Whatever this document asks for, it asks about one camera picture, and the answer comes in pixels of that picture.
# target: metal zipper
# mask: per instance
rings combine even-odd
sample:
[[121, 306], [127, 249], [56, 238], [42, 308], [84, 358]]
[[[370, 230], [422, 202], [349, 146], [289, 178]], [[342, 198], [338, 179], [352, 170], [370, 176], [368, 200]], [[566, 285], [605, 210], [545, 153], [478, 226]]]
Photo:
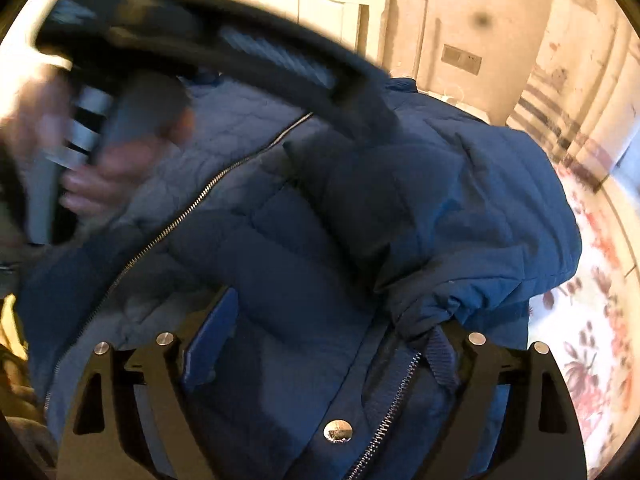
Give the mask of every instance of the metal zipper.
[[[82, 326], [82, 329], [80, 330], [80, 332], [78, 333], [78, 336], [76, 336], [76, 338], [74, 339], [74, 341], [71, 343], [71, 345], [69, 345], [69, 349], [71, 347], [73, 347], [73, 345], [75, 345], [78, 340], [82, 337], [82, 335], [84, 334], [84, 331], [86, 330], [86, 328], [91, 324], [91, 322], [94, 320], [95, 316], [98, 314], [98, 312], [100, 311], [100, 309], [102, 308], [102, 306], [104, 305], [104, 303], [109, 299], [109, 296], [111, 295], [111, 293], [116, 289], [116, 287], [120, 284], [120, 282], [122, 281], [122, 279], [127, 275], [127, 273], [136, 265], [136, 263], [138, 263], [143, 256], [145, 256], [151, 249], [153, 249], [157, 244], [159, 244], [162, 240], [164, 240], [165, 238], [168, 237], [169, 234], [171, 234], [171, 232], [178, 227], [178, 225], [180, 225], [185, 218], [187, 218], [187, 216], [189, 216], [191, 213], [193, 213], [193, 211], [202, 203], [202, 201], [207, 197], [207, 195], [210, 193], [210, 191], [213, 189], [213, 187], [220, 182], [220, 180], [222, 180], [222, 178], [229, 173], [230, 171], [234, 170], [235, 168], [238, 168], [239, 166], [242, 166], [244, 163], [249, 162], [250, 160], [252, 160], [253, 158], [263, 154], [264, 152], [266, 152], [267, 150], [270, 150], [273, 146], [275, 146], [276, 144], [278, 144], [284, 137], [287, 136], [287, 134], [293, 130], [295, 127], [300, 126], [300, 124], [304, 123], [305, 121], [309, 120], [312, 117], [313, 113], [310, 112], [302, 117], [300, 117], [295, 123], [293, 123], [291, 126], [287, 127], [285, 130], [283, 130], [281, 133], [278, 134], [278, 136], [273, 139], [267, 146], [265, 146], [264, 148], [258, 150], [255, 153], [252, 153], [251, 155], [247, 155], [244, 158], [241, 158], [240, 160], [237, 160], [235, 163], [233, 163], [231, 166], [225, 168], [224, 170], [220, 171], [220, 173], [218, 173], [213, 179], [211, 179], [209, 181], [209, 183], [204, 187], [204, 189], [202, 190], [202, 192], [198, 195], [198, 197], [196, 198], [196, 200], [193, 201], [193, 203], [191, 203], [190, 206], [188, 206], [187, 209], [185, 209], [180, 216], [178, 216], [178, 218], [176, 218], [173, 222], [171, 222], [167, 227], [165, 227], [162, 232], [156, 236], [156, 238], [154, 238], [151, 242], [149, 242], [144, 249], [142, 249], [138, 254], [136, 254], [136, 256], [134, 256], [132, 259], [129, 260], [129, 262], [127, 263], [127, 265], [120, 271], [120, 273], [117, 275], [116, 279], [113, 281], [113, 283], [111, 283], [110, 287], [107, 289], [107, 292], [105, 293], [105, 295], [102, 297], [102, 300], [100, 301], [100, 303], [97, 305], [96, 308], [94, 308], [94, 310], [91, 312], [91, 314], [89, 315], [89, 317], [87, 318], [87, 320], [84, 322], [84, 325]], [[62, 361], [64, 360], [64, 358], [66, 357], [66, 352], [62, 354], [62, 356], [60, 357], [60, 359], [58, 360], [58, 362], [56, 363], [56, 367], [54, 368], [53, 371], [53, 376], [51, 379], [51, 384], [49, 386], [49, 388], [51, 388], [53, 386], [53, 381], [56, 377], [56, 375], [58, 374], [58, 372], [60, 371], [60, 365], [62, 364]], [[44, 412], [45, 415], [47, 413], [47, 411], [49, 410], [49, 403], [51, 401], [51, 390], [49, 389], [49, 391], [47, 392], [47, 395], [45, 396], [45, 401], [44, 401]]]
[[380, 422], [375, 433], [373, 434], [373, 438], [371, 439], [369, 444], [367, 444], [367, 447], [360, 455], [358, 461], [351, 466], [351, 469], [349, 469], [349, 472], [342, 480], [360, 480], [363, 477], [364, 473], [366, 473], [367, 467], [369, 466], [373, 458], [377, 455], [378, 451], [380, 450], [380, 446], [389, 433], [389, 430], [391, 430], [391, 427], [398, 418], [400, 408], [402, 408], [402, 405], [404, 404], [409, 385], [414, 378], [415, 371], [418, 369], [418, 364], [420, 364], [421, 358], [421, 354], [416, 354], [414, 355], [414, 358], [411, 359], [406, 374], [404, 375], [400, 386], [398, 386], [396, 396], [389, 406], [385, 417], [382, 419], [382, 422]]

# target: quilted fabric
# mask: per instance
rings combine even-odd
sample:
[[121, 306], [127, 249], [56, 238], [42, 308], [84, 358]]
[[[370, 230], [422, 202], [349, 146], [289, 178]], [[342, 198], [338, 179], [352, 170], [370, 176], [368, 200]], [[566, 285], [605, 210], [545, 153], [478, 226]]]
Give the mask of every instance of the quilted fabric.
[[[546, 156], [526, 134], [418, 94], [414, 82], [392, 80], [385, 95], [401, 121], [390, 140], [354, 143], [312, 118], [261, 151], [303, 111], [227, 80], [199, 94], [192, 145], [123, 216], [26, 273], [18, 312], [57, 437], [97, 342], [146, 344], [221, 283], [238, 291], [235, 335], [188, 407], [223, 478], [342, 478], [415, 353], [452, 316], [498, 344], [526, 345], [527, 300], [572, 276], [581, 250]], [[87, 324], [126, 262], [251, 154]], [[452, 404], [454, 383], [434, 373], [441, 362], [421, 360], [367, 478], [416, 471]], [[488, 464], [505, 400], [497, 391], [470, 473]], [[322, 435], [335, 419], [354, 429], [346, 444]]]

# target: floral fabric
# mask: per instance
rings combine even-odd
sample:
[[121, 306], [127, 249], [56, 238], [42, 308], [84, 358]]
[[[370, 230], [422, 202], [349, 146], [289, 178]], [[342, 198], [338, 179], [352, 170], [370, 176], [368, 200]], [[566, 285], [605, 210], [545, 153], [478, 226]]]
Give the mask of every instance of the floral fabric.
[[583, 253], [576, 275], [530, 301], [529, 340], [546, 342], [568, 385], [584, 440], [590, 479], [609, 462], [640, 415], [632, 398], [634, 359], [625, 276], [602, 199], [557, 166], [574, 210]]

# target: wall socket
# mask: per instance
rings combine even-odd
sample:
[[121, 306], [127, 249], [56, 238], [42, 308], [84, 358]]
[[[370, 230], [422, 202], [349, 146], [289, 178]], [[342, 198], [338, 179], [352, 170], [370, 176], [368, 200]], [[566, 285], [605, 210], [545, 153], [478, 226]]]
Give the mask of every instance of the wall socket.
[[445, 45], [442, 50], [442, 62], [461, 68], [473, 75], [478, 75], [482, 58], [454, 46]]

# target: metal rivet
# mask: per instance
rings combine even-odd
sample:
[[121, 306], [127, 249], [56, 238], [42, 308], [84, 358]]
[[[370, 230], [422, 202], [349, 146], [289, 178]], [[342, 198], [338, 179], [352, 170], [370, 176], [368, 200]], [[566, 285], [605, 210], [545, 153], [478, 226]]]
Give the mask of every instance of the metal rivet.
[[486, 338], [479, 332], [472, 332], [471, 334], [469, 334], [469, 342], [471, 344], [481, 346], [486, 343]]
[[332, 420], [324, 427], [324, 437], [332, 444], [343, 444], [352, 436], [353, 428], [346, 420]]
[[174, 335], [171, 332], [162, 332], [156, 337], [156, 343], [160, 346], [167, 346], [174, 342]]
[[549, 346], [542, 341], [536, 341], [535, 343], [533, 343], [533, 348], [535, 348], [536, 352], [538, 352], [539, 354], [549, 353]]
[[104, 355], [109, 351], [109, 343], [105, 343], [104, 341], [101, 343], [98, 343], [96, 346], [94, 346], [94, 354], [96, 355]]

